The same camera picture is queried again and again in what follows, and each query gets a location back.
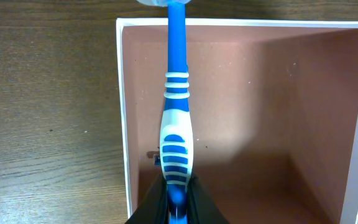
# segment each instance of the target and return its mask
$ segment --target open box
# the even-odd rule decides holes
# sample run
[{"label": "open box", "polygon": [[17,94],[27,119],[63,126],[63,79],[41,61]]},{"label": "open box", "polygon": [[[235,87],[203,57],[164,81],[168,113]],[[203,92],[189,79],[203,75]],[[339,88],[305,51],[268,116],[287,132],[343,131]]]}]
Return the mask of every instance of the open box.
[{"label": "open box", "polygon": [[[357,223],[358,22],[187,19],[193,172],[231,223]],[[167,19],[118,19],[128,215],[155,176]]]}]

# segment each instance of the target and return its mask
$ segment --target toothbrush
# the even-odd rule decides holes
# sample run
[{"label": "toothbrush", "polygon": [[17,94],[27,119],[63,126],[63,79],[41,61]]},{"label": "toothbrush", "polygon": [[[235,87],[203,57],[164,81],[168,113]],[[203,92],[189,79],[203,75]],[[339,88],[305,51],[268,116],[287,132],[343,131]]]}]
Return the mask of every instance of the toothbrush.
[{"label": "toothbrush", "polygon": [[170,223],[187,223],[186,193],[193,168],[188,98],[185,4],[168,5],[168,72],[160,130],[160,159],[167,181]]}]

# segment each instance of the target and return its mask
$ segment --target box rim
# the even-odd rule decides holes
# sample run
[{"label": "box rim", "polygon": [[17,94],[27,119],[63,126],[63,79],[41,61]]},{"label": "box rim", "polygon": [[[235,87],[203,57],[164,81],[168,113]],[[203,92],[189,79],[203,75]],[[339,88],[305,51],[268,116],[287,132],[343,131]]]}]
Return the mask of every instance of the box rim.
[{"label": "box rim", "polygon": [[[121,109],[122,148],[124,155],[124,173],[128,218],[133,214],[131,200],[131,180],[129,177],[129,158],[127,148],[126,106],[124,92],[124,71],[122,61],[122,31],[125,26],[166,26],[167,18],[117,18],[117,69]],[[261,26],[261,27],[310,27],[310,28],[353,28],[358,29],[358,21],[286,21],[260,19],[195,19],[187,18],[188,26]],[[358,220],[358,115],[352,156],[346,184],[341,224],[357,223]]]}]

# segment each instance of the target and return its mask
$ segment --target wooden surface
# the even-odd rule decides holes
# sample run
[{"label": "wooden surface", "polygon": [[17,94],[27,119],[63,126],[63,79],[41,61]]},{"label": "wooden surface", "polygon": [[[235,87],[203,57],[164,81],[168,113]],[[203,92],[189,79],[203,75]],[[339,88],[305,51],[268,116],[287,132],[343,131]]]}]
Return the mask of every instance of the wooden surface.
[{"label": "wooden surface", "polygon": [[[193,0],[190,17],[358,20],[358,1]],[[0,223],[123,223],[115,19],[135,0],[0,0]]]}]

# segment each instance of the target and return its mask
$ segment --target black object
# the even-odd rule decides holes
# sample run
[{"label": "black object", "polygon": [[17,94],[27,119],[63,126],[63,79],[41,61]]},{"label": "black object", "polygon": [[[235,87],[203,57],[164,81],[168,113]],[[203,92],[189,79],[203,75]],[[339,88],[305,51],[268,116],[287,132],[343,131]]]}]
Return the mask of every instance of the black object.
[{"label": "black object", "polygon": [[[187,218],[190,224],[228,224],[211,197],[192,175],[187,190]],[[167,183],[159,175],[146,197],[126,224],[168,224]]]}]

